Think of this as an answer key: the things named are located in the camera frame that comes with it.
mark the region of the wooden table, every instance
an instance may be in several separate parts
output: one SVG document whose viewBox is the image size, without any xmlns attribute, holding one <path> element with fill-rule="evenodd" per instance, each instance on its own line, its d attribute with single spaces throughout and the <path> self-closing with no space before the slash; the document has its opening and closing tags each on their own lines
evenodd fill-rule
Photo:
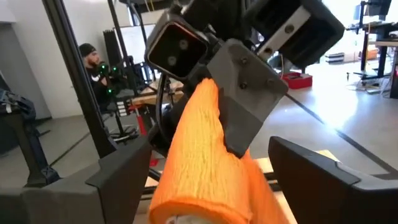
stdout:
<svg viewBox="0 0 398 224">
<path fill-rule="evenodd" d="M 153 82 L 149 86 L 157 89 L 157 87 L 159 86 L 159 81 Z M 174 102 L 177 102 L 183 96 L 182 91 L 180 91 L 180 90 L 177 91 L 177 89 L 179 89 L 181 87 L 183 87 L 183 84 L 178 81 L 171 82 L 171 84 L 170 84 L 170 88 L 174 92 L 174 95 L 173 95 Z M 141 94 L 148 94 L 148 93 L 154 93 L 154 91 L 150 88 L 145 88 L 141 92 Z M 139 96 L 139 97 L 133 98 L 133 99 L 131 99 L 131 103 L 134 105 L 142 105 L 142 104 L 155 105 L 156 98 L 157 98 L 157 96 L 154 93 L 153 95 L 149 95 L 149 96 Z M 163 102 L 165 102 L 165 103 L 170 102 L 170 96 L 166 92 L 163 94 Z"/>
<path fill-rule="evenodd" d="M 324 155 L 326 157 L 329 157 L 330 159 L 333 159 L 335 161 L 338 161 L 338 159 L 329 151 L 329 150 L 322 150 L 322 151 L 317 151 L 317 153 Z M 273 168 L 271 165 L 271 162 L 269 160 L 269 158 L 262 158 L 262 159 L 256 159 L 260 168 L 262 169 L 262 171 L 264 173 L 268 173 L 268 172 L 273 172 Z M 146 182 L 146 187 L 151 187 L 151 186 L 156 186 L 158 184 L 157 181 L 155 181 L 154 179 L 148 177 L 147 182 Z M 293 213 L 289 207 L 289 204 L 286 201 L 286 198 L 284 196 L 284 194 L 282 192 L 275 192 L 275 197 L 278 200 L 280 206 L 282 207 L 287 219 L 289 220 L 290 224 L 297 224 L 296 219 L 293 216 Z M 144 207 L 142 207 L 140 205 L 139 212 L 146 212 L 147 206 L 149 204 L 144 205 Z"/>
</svg>

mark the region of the man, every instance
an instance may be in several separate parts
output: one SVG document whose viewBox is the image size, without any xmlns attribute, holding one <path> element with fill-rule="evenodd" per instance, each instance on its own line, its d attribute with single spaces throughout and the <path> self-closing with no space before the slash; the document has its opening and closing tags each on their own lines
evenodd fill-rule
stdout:
<svg viewBox="0 0 398 224">
<path fill-rule="evenodd" d="M 111 97 L 107 93 L 107 81 L 104 76 L 99 75 L 97 66 L 101 63 L 100 55 L 95 47 L 91 44 L 85 43 L 79 46 L 83 63 L 90 79 L 91 87 L 93 88 L 95 98 L 101 111 L 106 111 L 111 102 Z"/>
</svg>

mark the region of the orange sponge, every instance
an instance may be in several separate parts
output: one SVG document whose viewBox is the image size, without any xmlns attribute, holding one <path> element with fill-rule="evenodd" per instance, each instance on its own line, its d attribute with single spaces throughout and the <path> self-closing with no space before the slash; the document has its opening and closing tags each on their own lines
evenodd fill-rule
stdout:
<svg viewBox="0 0 398 224">
<path fill-rule="evenodd" d="M 250 158 L 226 151 L 218 88 L 203 80 L 187 103 L 149 211 L 152 224 L 193 215 L 212 223 L 287 223 Z"/>
</svg>

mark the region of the gray floor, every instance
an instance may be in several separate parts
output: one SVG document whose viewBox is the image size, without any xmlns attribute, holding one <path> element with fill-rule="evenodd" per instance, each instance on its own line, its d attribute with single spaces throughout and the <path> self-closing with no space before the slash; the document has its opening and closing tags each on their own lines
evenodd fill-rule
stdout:
<svg viewBox="0 0 398 224">
<path fill-rule="evenodd" d="M 351 65 L 320 67 L 314 65 L 308 72 L 314 75 L 312 88 L 290 91 L 290 94 L 315 112 L 327 125 L 322 124 L 292 100 L 283 98 L 264 123 L 251 145 L 255 158 L 267 157 L 270 136 L 280 136 L 314 151 L 327 149 L 341 162 L 368 174 L 385 174 L 386 171 L 360 153 L 355 147 L 337 135 L 339 129 L 367 150 L 398 169 L 398 100 L 368 95 L 364 91 L 352 91 L 350 86 L 356 77 L 346 80 Z M 134 116 L 123 119 L 124 124 L 135 124 Z M 116 127 L 114 118 L 106 121 L 109 129 Z M 41 131 L 50 129 L 42 142 L 49 162 L 53 162 L 76 142 L 65 157 L 53 167 L 66 177 L 98 160 L 91 136 L 82 116 L 55 119 L 43 124 Z M 20 150 L 15 149 L 0 158 L 0 186 L 21 187 L 28 170 Z"/>
</svg>

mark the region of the black jacket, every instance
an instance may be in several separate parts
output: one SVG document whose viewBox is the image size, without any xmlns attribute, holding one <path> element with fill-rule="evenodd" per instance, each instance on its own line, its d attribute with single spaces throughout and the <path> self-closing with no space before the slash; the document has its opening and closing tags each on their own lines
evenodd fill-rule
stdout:
<svg viewBox="0 0 398 224">
<path fill-rule="evenodd" d="M 108 94 L 108 89 L 101 83 L 104 76 L 98 75 L 96 69 L 87 68 L 88 79 L 90 80 L 91 87 L 94 91 L 95 98 L 101 111 L 105 111 L 106 107 L 111 102 L 111 96 Z"/>
</svg>

